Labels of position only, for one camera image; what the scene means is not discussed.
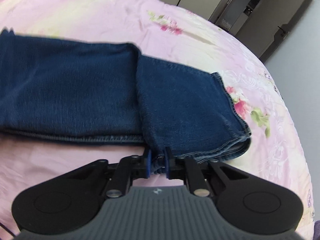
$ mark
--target gray wall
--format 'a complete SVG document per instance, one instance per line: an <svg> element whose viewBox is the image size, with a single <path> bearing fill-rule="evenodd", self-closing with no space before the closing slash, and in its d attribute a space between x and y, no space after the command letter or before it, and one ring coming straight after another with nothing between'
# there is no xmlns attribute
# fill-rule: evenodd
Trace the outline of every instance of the gray wall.
<svg viewBox="0 0 320 240"><path fill-rule="evenodd" d="M265 63L289 109L309 166L320 220L320 0Z"/></svg>

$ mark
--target bed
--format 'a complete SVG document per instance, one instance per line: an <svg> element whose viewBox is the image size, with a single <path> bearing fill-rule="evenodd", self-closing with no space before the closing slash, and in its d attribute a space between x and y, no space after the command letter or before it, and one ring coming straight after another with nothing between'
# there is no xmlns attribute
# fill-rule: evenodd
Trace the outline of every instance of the bed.
<svg viewBox="0 0 320 240"><path fill-rule="evenodd" d="M0 30L86 42L132 42L148 56L219 72L249 124L249 150L228 164L294 191L302 200L297 232L312 239L312 184L294 124L264 65L234 37L159 0L0 0ZM19 232L11 203L22 190L97 159L118 162L141 147L75 146L0 135L0 222ZM154 175L135 185L179 185ZM0 238L11 236L0 228Z"/></svg>

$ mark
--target denim jeans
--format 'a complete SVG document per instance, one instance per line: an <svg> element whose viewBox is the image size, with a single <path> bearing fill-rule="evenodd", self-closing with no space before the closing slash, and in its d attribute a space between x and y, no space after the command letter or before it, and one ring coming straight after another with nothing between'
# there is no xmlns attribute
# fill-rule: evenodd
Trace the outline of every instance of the denim jeans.
<svg viewBox="0 0 320 240"><path fill-rule="evenodd" d="M250 145L218 73L146 57L133 44L0 35L0 130L78 143L170 146L198 162Z"/></svg>

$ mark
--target green leaf print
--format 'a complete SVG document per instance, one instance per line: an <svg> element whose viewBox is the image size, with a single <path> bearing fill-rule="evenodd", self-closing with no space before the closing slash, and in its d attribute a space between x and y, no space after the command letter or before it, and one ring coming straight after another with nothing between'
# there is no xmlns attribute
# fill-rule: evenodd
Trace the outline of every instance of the green leaf print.
<svg viewBox="0 0 320 240"><path fill-rule="evenodd" d="M265 126L264 133L266 135L266 138L270 137L270 122L269 122L269 116L267 114L263 114L260 108L255 107L251 111L251 119L258 125L258 127Z"/></svg>
<svg viewBox="0 0 320 240"><path fill-rule="evenodd" d="M155 14L155 13L153 13L153 12L151 12L151 11L148 11L148 15L150 15L151 17L156 16L156 14Z"/></svg>

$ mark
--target floral pattern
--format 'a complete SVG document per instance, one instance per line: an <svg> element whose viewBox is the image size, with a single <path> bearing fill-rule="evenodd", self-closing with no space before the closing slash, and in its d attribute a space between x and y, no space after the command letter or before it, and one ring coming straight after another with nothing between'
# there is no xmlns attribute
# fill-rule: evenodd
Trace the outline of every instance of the floral pattern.
<svg viewBox="0 0 320 240"><path fill-rule="evenodd" d="M263 114L261 109L255 107L251 111L251 119L259 126L259 127L266 127L264 133L266 137L270 137L270 122L269 122L269 115Z"/></svg>
<svg viewBox="0 0 320 240"><path fill-rule="evenodd" d="M307 199L308 207L312 205L312 197L311 197L311 190L308 192L308 199Z"/></svg>
<svg viewBox="0 0 320 240"><path fill-rule="evenodd" d="M234 87L226 87L227 93L231 96L235 110L245 120L246 114L249 112L249 104L243 95L241 89L235 90ZM254 107L251 111L251 119L258 125L258 127L264 127L264 133L266 138L270 137L270 122L269 114L263 114L260 108Z"/></svg>
<svg viewBox="0 0 320 240"><path fill-rule="evenodd" d="M165 15L157 16L155 13L148 11L150 21L160 25L160 30L168 31L176 35L182 34L182 29L177 26L177 22Z"/></svg>
<svg viewBox="0 0 320 240"><path fill-rule="evenodd" d="M186 10L188 14L192 15L192 16L197 16L195 13L193 13L192 11Z"/></svg>
<svg viewBox="0 0 320 240"><path fill-rule="evenodd" d="M249 106L242 90L237 91L233 87L226 87L227 93L231 96L236 112L245 120L246 113L249 112Z"/></svg>
<svg viewBox="0 0 320 240"><path fill-rule="evenodd" d="M271 76L267 73L264 72L264 76L266 79L268 79L268 81L272 84L273 86L273 90L277 92L278 95L280 95L280 92L278 90L278 88L276 87L276 84L274 83L274 81L272 80Z"/></svg>

